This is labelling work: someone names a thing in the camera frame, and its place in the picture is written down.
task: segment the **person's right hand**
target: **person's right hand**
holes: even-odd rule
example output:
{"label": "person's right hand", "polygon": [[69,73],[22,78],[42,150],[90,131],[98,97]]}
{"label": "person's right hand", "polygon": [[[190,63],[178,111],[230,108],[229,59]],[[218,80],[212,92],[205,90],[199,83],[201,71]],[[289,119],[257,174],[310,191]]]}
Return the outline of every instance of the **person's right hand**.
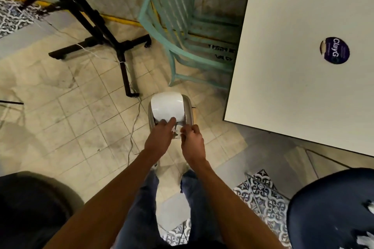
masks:
{"label": "person's right hand", "polygon": [[181,129],[182,132],[182,153],[187,163],[192,169],[197,163],[204,162],[205,146],[204,139],[200,133],[198,125],[186,124]]}

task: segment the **black and white patterned tile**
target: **black and white patterned tile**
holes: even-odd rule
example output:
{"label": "black and white patterned tile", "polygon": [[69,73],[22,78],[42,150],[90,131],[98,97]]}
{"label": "black and white patterned tile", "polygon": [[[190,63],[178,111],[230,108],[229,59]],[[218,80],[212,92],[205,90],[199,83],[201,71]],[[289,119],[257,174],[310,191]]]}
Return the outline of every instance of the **black and white patterned tile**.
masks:
{"label": "black and white patterned tile", "polygon": [[18,7],[21,4],[15,0],[0,0],[0,39],[34,23],[35,19],[40,20],[36,14],[39,5],[31,5],[20,11]]}
{"label": "black and white patterned tile", "polygon": [[[286,226],[287,200],[274,192],[277,189],[265,170],[260,170],[253,176],[267,187],[247,176],[248,180],[235,187],[234,192],[266,222],[283,246],[291,248]],[[191,220],[187,219],[177,228],[164,234],[162,238],[172,246],[186,244],[190,230]]]}

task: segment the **chair leg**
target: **chair leg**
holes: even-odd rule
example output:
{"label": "chair leg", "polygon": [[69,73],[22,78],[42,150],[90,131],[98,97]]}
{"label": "chair leg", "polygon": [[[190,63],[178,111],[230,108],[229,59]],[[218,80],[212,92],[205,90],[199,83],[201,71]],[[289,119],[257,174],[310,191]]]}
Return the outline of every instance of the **chair leg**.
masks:
{"label": "chair leg", "polygon": [[171,54],[170,50],[166,49],[166,54],[169,58],[169,63],[170,63],[170,70],[171,70],[171,79],[169,82],[169,87],[172,87],[174,85],[175,81],[175,59],[174,56]]}

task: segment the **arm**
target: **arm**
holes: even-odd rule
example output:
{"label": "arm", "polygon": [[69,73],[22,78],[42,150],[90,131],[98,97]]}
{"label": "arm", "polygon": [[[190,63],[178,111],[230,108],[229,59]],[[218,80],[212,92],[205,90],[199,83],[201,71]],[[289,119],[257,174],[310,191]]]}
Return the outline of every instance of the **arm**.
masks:
{"label": "arm", "polygon": [[186,125],[181,131],[183,156],[203,184],[226,246],[283,249],[268,226],[215,174],[205,159],[199,127]]}
{"label": "arm", "polygon": [[147,173],[166,153],[174,124],[172,118],[155,126],[138,157],[75,213],[44,249],[109,249]]}

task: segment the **forearm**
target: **forearm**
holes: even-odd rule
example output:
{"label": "forearm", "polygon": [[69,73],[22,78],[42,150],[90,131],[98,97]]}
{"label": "forearm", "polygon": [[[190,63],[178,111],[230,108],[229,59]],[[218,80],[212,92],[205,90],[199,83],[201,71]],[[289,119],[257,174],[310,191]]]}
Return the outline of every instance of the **forearm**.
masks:
{"label": "forearm", "polygon": [[149,153],[142,151],[74,214],[44,249],[109,249],[154,163],[150,157]]}
{"label": "forearm", "polygon": [[193,170],[207,192],[228,248],[283,248],[275,234],[215,174],[207,161],[197,164]]}

